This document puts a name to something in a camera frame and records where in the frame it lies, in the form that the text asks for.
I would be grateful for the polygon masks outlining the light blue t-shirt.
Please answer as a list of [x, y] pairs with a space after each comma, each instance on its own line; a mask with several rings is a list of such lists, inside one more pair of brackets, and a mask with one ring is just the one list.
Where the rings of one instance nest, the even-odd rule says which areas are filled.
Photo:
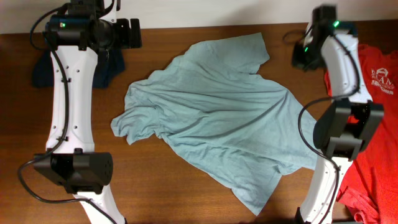
[[258, 215], [282, 176], [317, 161], [315, 119], [258, 74], [268, 60], [260, 33], [194, 44], [130, 84], [111, 129], [129, 144], [156, 135]]

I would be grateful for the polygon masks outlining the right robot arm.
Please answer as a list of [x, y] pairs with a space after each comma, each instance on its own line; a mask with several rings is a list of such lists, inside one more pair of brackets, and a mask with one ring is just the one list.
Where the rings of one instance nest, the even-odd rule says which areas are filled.
[[341, 182], [358, 154], [370, 143], [384, 116], [373, 102], [358, 57], [358, 30], [337, 18], [336, 6], [322, 4], [312, 11], [303, 37], [296, 41], [292, 66], [303, 71], [323, 67], [328, 72], [330, 106], [313, 129], [306, 146], [317, 157], [308, 194], [298, 207], [295, 223], [331, 223]]

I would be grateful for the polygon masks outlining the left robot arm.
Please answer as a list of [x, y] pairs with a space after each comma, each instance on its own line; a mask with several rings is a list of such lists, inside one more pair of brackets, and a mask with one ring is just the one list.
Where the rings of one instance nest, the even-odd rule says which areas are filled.
[[119, 19], [119, 1], [70, 1], [47, 14], [53, 66], [52, 127], [34, 169], [72, 195], [92, 223], [125, 223], [111, 191], [113, 158], [96, 152], [91, 99], [98, 55], [142, 45], [138, 19]]

